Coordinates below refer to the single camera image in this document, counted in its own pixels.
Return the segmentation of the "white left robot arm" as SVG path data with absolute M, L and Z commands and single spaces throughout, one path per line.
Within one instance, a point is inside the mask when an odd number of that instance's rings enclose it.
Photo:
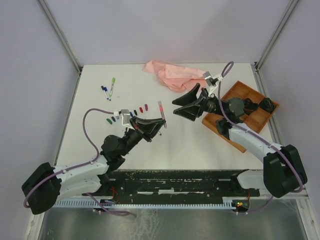
M 129 119 L 130 127 L 123 137 L 108 135 L 94 158 L 62 166 L 42 163 L 21 186 L 25 196 L 23 206 L 38 215 L 70 197 L 96 192 L 106 195 L 111 189 L 107 174 L 117 170 L 141 140 L 151 142 L 165 124 L 163 118 L 134 116 Z

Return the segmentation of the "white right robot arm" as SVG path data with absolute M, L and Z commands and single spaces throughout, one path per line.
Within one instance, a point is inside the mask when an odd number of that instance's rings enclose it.
M 208 93 L 200 84 L 172 101 L 178 108 L 175 115 L 195 121 L 204 112 L 222 116 L 216 121 L 218 133 L 239 144 L 263 164 L 262 170 L 244 170 L 229 183 L 231 193 L 242 195 L 247 189 L 266 189 L 281 198 L 288 193 L 299 193 L 308 181 L 298 150 L 291 144 L 283 146 L 268 141 L 240 117 L 244 115 L 244 102 L 238 97 L 222 100 L 220 95 Z

